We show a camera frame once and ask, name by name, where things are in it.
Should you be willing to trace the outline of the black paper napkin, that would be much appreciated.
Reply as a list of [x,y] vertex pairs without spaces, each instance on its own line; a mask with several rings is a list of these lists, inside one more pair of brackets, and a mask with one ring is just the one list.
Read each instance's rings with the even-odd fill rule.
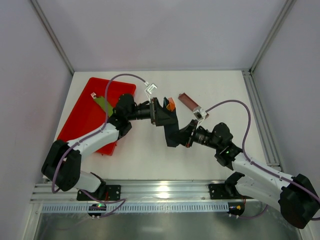
[[176,108],[173,112],[165,109],[168,113],[168,115],[173,118],[174,123],[173,124],[167,124],[165,125],[164,128],[164,136],[165,136],[165,141],[166,145],[171,148],[176,148],[179,143],[171,139],[171,135],[179,130],[179,122],[178,122],[178,117],[177,117],[177,111]]

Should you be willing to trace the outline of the orange plastic fork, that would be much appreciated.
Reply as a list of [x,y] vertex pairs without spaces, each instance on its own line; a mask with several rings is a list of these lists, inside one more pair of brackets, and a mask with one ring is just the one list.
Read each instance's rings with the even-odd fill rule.
[[170,112],[173,112],[176,109],[176,105],[172,97],[169,97],[167,99],[167,103],[165,105],[166,105],[166,109],[169,110]]

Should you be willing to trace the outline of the teal plastic knife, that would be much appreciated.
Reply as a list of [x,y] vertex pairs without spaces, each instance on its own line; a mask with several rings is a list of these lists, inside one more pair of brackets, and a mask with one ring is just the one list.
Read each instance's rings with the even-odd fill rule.
[[170,102],[169,102],[169,100],[166,98],[166,97],[164,97],[163,98],[163,108],[165,108],[165,109],[169,109],[169,106],[170,106]]

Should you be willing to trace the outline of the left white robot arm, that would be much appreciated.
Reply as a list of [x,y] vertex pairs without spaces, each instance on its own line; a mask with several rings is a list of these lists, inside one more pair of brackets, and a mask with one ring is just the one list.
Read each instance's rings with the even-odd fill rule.
[[56,140],[42,165],[41,173],[51,180],[51,190],[79,190],[77,200],[94,200],[97,202],[110,199],[109,187],[98,175],[81,170],[81,163],[86,157],[123,138],[132,128],[132,121],[149,119],[151,124],[164,127],[166,144],[174,147],[169,139],[170,134],[179,128],[175,102],[172,98],[164,98],[160,105],[156,97],[136,104],[134,97],[123,94],[113,108],[107,122],[97,129],[69,140]]

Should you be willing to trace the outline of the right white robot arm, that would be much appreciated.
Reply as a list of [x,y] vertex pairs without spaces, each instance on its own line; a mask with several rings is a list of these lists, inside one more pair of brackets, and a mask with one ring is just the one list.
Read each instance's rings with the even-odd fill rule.
[[225,181],[225,190],[231,197],[241,195],[263,202],[298,229],[318,220],[320,198],[311,181],[302,174],[292,176],[249,157],[232,142],[233,135],[225,123],[208,131],[192,120],[182,129],[174,126],[165,131],[165,137],[170,147],[190,148],[197,143],[214,149],[217,162],[233,171]]

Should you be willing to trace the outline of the brown utensil holder box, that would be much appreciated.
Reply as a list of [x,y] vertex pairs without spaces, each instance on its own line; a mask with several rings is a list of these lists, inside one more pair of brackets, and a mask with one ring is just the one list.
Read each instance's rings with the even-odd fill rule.
[[200,106],[191,97],[189,97],[185,92],[179,94],[178,99],[193,112],[193,109]]

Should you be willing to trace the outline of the red plastic tray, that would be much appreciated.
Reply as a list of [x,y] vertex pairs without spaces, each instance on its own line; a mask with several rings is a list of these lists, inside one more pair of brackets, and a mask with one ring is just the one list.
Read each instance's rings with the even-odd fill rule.
[[[72,111],[70,112],[66,123],[62,129],[58,132],[57,140],[63,140],[65,142],[79,138],[99,126],[104,121],[106,114],[104,110],[94,101],[91,96],[95,93],[98,97],[105,95],[105,89],[108,84],[107,79],[91,77],[84,87],[84,90],[78,97]],[[115,107],[118,98],[123,94],[134,95],[136,91],[136,85],[132,83],[113,81],[107,92],[107,102]]]

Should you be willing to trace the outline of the aluminium mounting rail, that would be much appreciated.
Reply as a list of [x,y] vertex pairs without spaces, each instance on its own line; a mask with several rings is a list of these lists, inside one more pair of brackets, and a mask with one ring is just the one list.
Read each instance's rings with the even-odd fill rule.
[[[223,180],[111,180],[107,185],[121,185],[120,199],[129,201],[166,201],[166,200],[211,200],[208,185],[223,184]],[[37,183],[32,191],[32,203],[74,202],[77,200],[78,190],[52,193],[51,183]]]

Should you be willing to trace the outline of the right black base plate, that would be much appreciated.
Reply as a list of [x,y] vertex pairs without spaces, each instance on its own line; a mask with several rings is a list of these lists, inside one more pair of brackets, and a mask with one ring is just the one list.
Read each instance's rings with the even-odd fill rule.
[[232,194],[226,190],[224,183],[211,183],[208,185],[211,200],[233,200],[239,199],[239,194]]

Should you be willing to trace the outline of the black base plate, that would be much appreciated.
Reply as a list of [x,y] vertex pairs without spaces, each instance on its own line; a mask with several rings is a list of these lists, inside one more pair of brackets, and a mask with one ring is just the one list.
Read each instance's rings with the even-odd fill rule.
[[211,200],[233,200],[239,199],[239,194],[232,194],[226,190],[224,183],[211,183],[208,185]]
[[[95,192],[87,192],[92,198],[99,201],[118,201],[121,198],[121,185],[118,184],[108,184],[99,187]],[[92,201],[83,191],[78,190],[77,201]]]

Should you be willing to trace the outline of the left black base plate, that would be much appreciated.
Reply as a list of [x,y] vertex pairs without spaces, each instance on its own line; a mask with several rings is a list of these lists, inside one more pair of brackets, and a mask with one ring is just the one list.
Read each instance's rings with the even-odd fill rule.
[[[99,187],[95,192],[87,192],[92,198],[99,201],[118,201],[121,198],[121,185],[118,184],[108,184]],[[92,201],[83,191],[78,190],[77,201]]]

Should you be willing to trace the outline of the left aluminium frame post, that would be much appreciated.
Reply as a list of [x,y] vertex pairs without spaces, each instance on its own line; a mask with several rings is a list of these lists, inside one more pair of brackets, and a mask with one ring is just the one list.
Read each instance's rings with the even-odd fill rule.
[[67,54],[65,50],[63,49],[63,46],[61,45],[59,39],[57,38],[57,35],[52,28],[44,10],[42,9],[40,3],[38,0],[29,0],[30,5],[32,6],[36,16],[38,17],[39,21],[41,22],[42,26],[44,27],[46,33],[48,34],[53,46],[57,50],[59,56],[61,57],[64,65],[68,69],[69,73],[73,76],[75,73],[75,69],[72,66],[69,58],[67,57]]

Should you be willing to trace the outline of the aluminium frame post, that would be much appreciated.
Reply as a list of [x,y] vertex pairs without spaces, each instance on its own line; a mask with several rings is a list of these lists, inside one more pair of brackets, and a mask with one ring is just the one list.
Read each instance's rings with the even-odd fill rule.
[[268,49],[271,47],[273,41],[275,40],[278,32],[280,31],[282,25],[284,24],[285,20],[287,19],[288,15],[290,14],[293,6],[295,5],[296,0],[286,0],[284,5],[282,6],[280,12],[277,14],[275,21],[273,22],[265,40],[263,41],[253,63],[249,69],[249,73],[251,75],[254,74],[256,69],[258,68],[259,64],[261,63],[263,57],[267,53]]
[[72,66],[69,58],[67,57],[67,54],[65,50],[63,49],[63,46],[61,45],[59,39],[57,38],[57,35],[52,28],[44,10],[42,9],[40,3],[38,0],[29,0],[30,5],[32,6],[36,16],[38,17],[39,21],[41,22],[42,26],[44,27],[46,33],[48,34],[53,46],[57,50],[59,56],[61,57],[64,65],[68,69],[69,73],[73,76],[75,73],[75,69]]

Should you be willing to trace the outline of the right aluminium frame post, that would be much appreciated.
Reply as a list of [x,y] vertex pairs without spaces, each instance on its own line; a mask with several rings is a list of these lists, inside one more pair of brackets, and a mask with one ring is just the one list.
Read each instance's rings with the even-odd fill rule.
[[258,68],[259,64],[261,63],[263,57],[267,53],[268,49],[271,47],[273,41],[275,40],[278,32],[280,31],[282,25],[284,24],[285,20],[287,19],[288,15],[290,14],[293,6],[295,5],[296,0],[286,0],[284,5],[282,6],[280,12],[277,14],[275,21],[273,22],[265,40],[263,41],[253,63],[249,69],[249,73],[251,75],[254,74],[256,69]]

